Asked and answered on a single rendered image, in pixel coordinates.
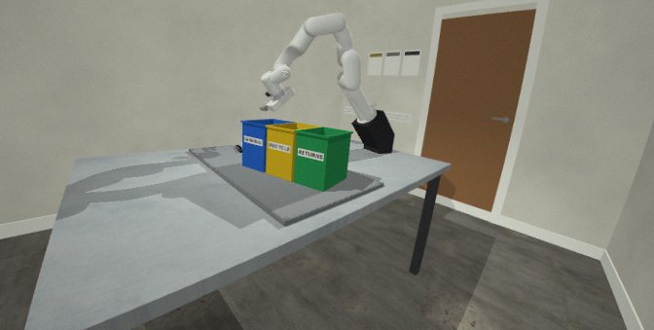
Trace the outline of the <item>blue bin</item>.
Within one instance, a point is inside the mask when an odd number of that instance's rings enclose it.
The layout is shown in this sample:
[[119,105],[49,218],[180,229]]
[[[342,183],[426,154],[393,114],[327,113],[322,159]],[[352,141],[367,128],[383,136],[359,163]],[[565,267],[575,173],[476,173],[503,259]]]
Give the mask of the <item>blue bin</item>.
[[266,172],[266,125],[289,124],[294,122],[276,119],[240,122],[242,123],[242,165],[261,172]]

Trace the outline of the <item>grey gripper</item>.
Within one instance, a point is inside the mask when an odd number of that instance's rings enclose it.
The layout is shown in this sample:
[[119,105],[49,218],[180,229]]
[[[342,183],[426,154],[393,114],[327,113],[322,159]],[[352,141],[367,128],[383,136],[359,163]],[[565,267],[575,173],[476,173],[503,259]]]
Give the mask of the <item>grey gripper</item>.
[[261,110],[268,111],[268,108],[271,111],[276,111],[280,106],[282,106],[291,96],[295,94],[295,91],[293,90],[292,87],[286,87],[284,88],[286,90],[286,94],[279,98],[279,99],[274,99],[271,100],[268,104],[266,104],[264,107],[260,107]]

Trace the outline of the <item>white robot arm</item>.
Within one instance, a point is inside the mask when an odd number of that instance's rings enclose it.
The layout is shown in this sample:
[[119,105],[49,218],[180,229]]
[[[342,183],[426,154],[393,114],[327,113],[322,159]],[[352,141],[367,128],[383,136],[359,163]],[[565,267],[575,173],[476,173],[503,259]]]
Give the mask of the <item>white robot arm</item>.
[[352,35],[346,25],[346,18],[341,13],[308,18],[303,23],[294,39],[275,62],[273,72],[269,71],[261,77],[261,81],[267,88],[266,96],[271,96],[271,100],[283,97],[286,90],[280,83],[291,76],[291,70],[289,69],[291,63],[307,51],[316,36],[331,33],[336,38],[338,64],[343,68],[343,71],[338,75],[339,86],[356,113],[357,122],[359,124],[368,123],[377,115],[376,110],[374,110],[377,103],[370,106],[360,88],[361,59],[359,54],[353,50]]

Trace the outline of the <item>green returns bin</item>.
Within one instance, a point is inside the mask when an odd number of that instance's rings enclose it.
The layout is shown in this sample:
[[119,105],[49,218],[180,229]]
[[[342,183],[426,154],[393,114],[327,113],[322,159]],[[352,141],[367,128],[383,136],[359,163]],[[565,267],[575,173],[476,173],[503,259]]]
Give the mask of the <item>green returns bin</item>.
[[353,131],[321,127],[295,132],[294,183],[324,192],[346,179]]

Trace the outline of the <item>yellow recycle bin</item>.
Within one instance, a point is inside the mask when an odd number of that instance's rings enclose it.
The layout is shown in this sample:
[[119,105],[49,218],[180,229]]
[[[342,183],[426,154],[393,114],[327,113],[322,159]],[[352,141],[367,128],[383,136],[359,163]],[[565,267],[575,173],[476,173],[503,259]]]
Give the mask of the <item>yellow recycle bin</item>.
[[293,181],[297,135],[295,130],[321,127],[289,123],[266,125],[266,128],[268,128],[266,173]]

